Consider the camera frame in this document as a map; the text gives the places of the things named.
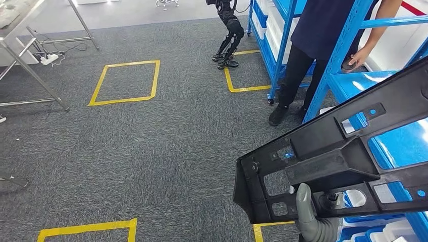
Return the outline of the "person's hand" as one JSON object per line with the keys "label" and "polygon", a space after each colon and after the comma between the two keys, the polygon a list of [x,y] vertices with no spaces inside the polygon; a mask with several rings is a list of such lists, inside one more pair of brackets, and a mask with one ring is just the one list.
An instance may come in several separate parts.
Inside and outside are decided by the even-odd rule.
{"label": "person's hand", "polygon": [[363,48],[361,48],[356,54],[352,54],[350,56],[350,60],[348,62],[348,65],[353,67],[350,70],[347,70],[346,72],[351,72],[353,70],[355,70],[356,68],[360,67],[362,64],[365,63],[366,58],[369,56],[369,54],[371,53],[372,48],[369,46],[365,46]]}

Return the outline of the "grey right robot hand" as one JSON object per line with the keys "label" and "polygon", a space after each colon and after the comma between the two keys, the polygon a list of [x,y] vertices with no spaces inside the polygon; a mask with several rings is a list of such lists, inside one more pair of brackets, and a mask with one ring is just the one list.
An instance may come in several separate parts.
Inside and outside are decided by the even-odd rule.
{"label": "grey right robot hand", "polygon": [[301,183],[298,187],[296,208],[298,227],[303,235],[311,237],[321,233],[327,235],[338,233],[339,218],[316,219],[311,205],[311,189],[305,183]]}

